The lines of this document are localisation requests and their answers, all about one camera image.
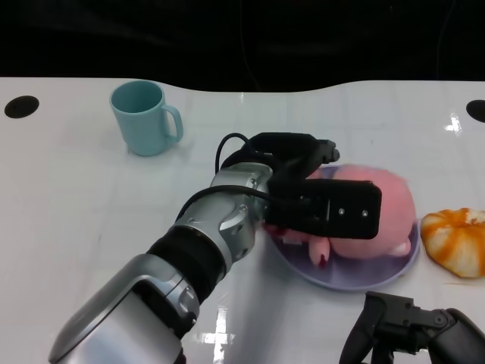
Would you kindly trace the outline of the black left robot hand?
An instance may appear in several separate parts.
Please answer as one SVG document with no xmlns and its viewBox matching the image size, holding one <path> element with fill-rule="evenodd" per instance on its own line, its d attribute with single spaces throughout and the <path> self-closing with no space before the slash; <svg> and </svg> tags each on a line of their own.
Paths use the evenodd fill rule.
<svg viewBox="0 0 485 364">
<path fill-rule="evenodd" d="M 267 182 L 273 202 L 265 212 L 266 224 L 320 237 L 377 236 L 382 193 L 376 184 L 311 177 L 339 159 L 334 142 L 306 133 L 260 133 L 241 150 L 273 171 Z"/>
</svg>

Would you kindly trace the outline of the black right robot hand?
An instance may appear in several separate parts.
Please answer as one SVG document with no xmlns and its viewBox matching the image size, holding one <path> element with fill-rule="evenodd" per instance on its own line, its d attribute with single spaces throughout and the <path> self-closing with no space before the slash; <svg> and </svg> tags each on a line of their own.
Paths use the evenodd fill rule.
<svg viewBox="0 0 485 364">
<path fill-rule="evenodd" d="M 457 309 L 425 310 L 408 297 L 368 291 L 339 361 L 393 363 L 394 353 L 426 350 L 432 363 L 484 362 L 484 333 Z"/>
</svg>

